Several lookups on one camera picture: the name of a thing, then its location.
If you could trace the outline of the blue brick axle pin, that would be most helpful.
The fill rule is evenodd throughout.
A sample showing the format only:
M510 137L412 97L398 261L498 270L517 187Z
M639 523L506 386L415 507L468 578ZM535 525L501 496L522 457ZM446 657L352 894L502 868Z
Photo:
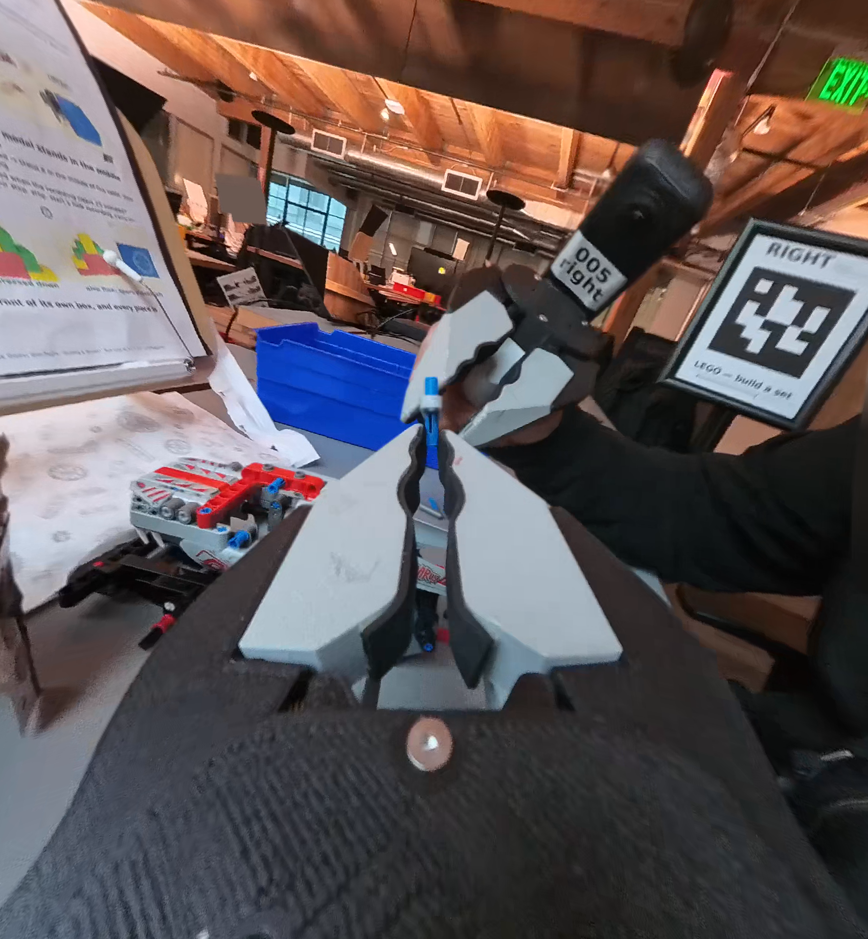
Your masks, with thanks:
M420 412L426 435L427 465L432 469L439 467L441 411L440 382L436 377L426 377Z

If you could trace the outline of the black white marker board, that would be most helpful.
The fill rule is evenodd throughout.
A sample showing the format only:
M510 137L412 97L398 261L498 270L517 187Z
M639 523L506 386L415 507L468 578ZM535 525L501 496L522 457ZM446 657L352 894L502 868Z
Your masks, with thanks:
M806 429L868 339L868 240L751 219L659 383Z

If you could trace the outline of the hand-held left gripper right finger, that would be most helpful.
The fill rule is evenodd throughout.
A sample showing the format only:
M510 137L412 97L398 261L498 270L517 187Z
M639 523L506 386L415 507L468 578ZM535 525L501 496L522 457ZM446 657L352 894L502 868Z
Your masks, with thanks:
M466 687L615 663L623 653L552 510L440 432L449 645Z

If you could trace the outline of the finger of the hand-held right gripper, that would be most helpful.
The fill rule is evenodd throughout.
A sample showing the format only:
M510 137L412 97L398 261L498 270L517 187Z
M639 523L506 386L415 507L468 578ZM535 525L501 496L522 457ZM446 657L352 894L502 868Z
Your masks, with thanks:
M514 323L506 307L484 290L458 310L446 313L428 331L416 355L402 402L402 422L421 413L427 379L438 381L438 393L460 378L480 353L490 356L511 335Z
M542 348L526 354L517 345L502 345L464 379L462 388L475 412L460 436L482 448L549 416L573 371Z

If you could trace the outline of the grey red brick vehicle model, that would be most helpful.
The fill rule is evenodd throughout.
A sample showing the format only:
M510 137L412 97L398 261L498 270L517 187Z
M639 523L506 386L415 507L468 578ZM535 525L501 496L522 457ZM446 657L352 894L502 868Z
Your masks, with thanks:
M58 591L62 608L91 595L133 595L160 616L140 647L149 650L219 577L328 485L322 476L272 463L193 456L134 479L135 535L76 567Z

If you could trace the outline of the black floor lamp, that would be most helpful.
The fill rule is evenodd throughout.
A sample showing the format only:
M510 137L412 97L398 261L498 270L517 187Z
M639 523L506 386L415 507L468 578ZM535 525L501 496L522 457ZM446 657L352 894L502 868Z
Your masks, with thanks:
M486 266L493 267L493 252L496 242L498 241L503 220L508 212L522 212L525 207L525 201L516 194L497 188L488 190L486 196L488 202L497 209L497 217L490 233L486 255Z
M269 194L269 187L271 183L273 163L274 163L274 152L277 140L280 136L294 137L296 135L296 129L294 126L287 121L279 118L277 115L270 113L266 109L256 108L251 112L252 120L259 124L262 128L267 131L266 133L266 146L262 150L264 157L259 160L258 167L258 176L259 182L262 187L262 192L267 198Z

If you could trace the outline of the blue plastic bin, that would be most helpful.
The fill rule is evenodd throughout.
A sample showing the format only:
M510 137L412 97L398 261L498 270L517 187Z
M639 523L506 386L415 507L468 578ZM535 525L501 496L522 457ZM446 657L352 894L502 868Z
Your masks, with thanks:
M316 323L255 336L256 390L276 423L377 451L399 436L415 355Z

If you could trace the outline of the white clip bar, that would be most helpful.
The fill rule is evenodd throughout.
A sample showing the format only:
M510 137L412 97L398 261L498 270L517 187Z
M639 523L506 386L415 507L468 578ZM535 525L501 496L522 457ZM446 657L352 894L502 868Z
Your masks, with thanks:
M132 360L0 377L0 417L131 393L202 383L189 359Z

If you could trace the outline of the green exit sign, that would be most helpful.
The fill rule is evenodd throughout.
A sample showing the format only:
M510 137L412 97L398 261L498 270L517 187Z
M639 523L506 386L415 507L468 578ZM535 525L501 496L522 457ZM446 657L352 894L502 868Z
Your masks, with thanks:
M849 112L863 111L868 105L868 60L845 55L828 58L805 100Z

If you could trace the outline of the printed white paper bag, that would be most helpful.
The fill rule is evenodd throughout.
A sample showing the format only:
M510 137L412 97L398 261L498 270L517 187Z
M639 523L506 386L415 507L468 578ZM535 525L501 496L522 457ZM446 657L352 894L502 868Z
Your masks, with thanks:
M9 556L23 608L48 601L82 562L134 535L137 477L192 456L276 462L180 393L135 393L0 417Z

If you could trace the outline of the person's right forearm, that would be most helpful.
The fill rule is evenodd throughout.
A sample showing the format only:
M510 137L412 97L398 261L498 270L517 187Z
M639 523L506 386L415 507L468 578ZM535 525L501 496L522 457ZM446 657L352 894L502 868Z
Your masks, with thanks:
M861 419L742 454L647 447L571 407L487 453L627 565L727 593L821 595L845 568Z

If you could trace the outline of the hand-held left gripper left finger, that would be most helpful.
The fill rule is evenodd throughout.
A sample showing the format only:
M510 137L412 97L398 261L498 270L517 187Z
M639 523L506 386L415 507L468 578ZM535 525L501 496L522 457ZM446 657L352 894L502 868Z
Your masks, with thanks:
M240 639L246 659L380 681L413 638L421 429L324 488Z

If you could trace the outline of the printed marker sheet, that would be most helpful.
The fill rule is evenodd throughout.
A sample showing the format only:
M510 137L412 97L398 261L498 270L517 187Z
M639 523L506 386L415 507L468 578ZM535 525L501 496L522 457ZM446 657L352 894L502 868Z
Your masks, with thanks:
M242 268L216 278L228 306L234 310L242 306L267 304L268 298L253 267Z

